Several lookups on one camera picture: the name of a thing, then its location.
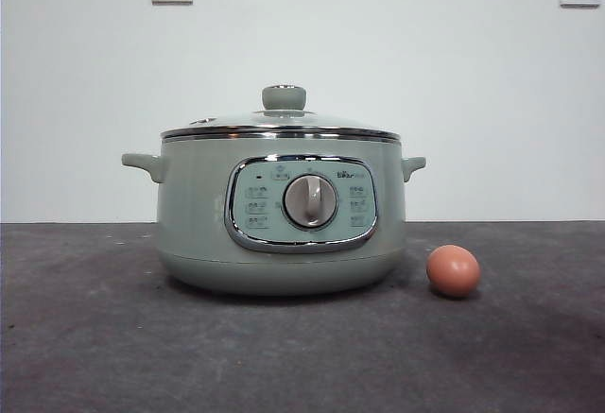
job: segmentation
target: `electric hot pot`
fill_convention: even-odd
[[[304,110],[306,91],[263,90],[265,109],[162,133],[160,156],[122,164],[159,183],[157,248],[177,279],[215,291],[303,295],[376,282],[403,257],[403,158],[392,132]]]

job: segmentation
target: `brown egg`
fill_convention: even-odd
[[[446,245],[430,253],[426,275],[441,293],[462,298],[479,284],[481,270],[471,252],[460,246]]]

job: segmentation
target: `pot side handle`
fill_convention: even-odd
[[[151,179],[156,183],[164,182],[166,161],[165,158],[162,158],[161,156],[124,153],[122,155],[122,164],[146,170],[151,176]]]
[[[404,172],[404,181],[409,181],[412,172],[426,167],[426,158],[419,156],[416,158],[404,158],[401,160],[401,170]]]

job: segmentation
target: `cooker body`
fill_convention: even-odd
[[[403,258],[406,169],[399,143],[191,137],[164,140],[161,159],[164,169],[158,196],[158,251],[166,269],[188,284],[251,295],[325,293],[376,282]],[[231,227],[233,177],[248,160],[264,159],[314,160],[319,171],[321,160],[353,160],[363,165],[372,177],[375,219],[368,221],[372,225],[348,244],[317,242],[309,246],[281,241],[270,245],[270,238],[264,236],[247,238],[245,230]],[[292,181],[278,177],[268,182]],[[335,207],[341,210],[349,206],[349,198],[344,196],[336,195]],[[284,201],[274,197],[268,203],[280,208]],[[262,222],[256,215],[250,220],[255,225]],[[325,228],[331,225],[335,224],[326,219]]]

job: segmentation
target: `lid handle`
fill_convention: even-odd
[[[302,111],[306,90],[296,85],[272,85],[263,89],[263,106],[267,111]]]

